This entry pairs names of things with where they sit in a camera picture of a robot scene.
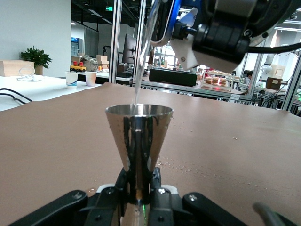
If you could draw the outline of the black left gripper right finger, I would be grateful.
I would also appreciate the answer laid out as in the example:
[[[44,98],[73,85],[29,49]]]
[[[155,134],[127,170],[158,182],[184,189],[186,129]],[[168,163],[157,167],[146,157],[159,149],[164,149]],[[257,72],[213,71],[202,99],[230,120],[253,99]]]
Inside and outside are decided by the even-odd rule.
[[[161,184],[156,167],[151,180],[151,226],[244,226],[245,223],[205,197],[192,192],[181,197],[176,187]]]

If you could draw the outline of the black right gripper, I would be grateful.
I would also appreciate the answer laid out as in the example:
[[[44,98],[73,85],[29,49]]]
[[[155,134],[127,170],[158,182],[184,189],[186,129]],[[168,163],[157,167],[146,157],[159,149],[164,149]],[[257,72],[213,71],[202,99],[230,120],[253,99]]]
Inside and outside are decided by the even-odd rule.
[[[188,35],[195,36],[197,34],[197,30],[188,26],[187,24],[176,22],[175,23],[175,39],[183,40],[188,37]]]

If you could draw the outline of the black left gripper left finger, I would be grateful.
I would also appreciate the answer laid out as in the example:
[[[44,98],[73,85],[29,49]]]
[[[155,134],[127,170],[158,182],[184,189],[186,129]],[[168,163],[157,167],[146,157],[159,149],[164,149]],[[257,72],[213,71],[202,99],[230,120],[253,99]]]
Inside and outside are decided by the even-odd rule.
[[[74,190],[11,223],[12,226],[119,226],[122,192],[127,176],[122,169],[116,183],[102,185],[88,197]]]

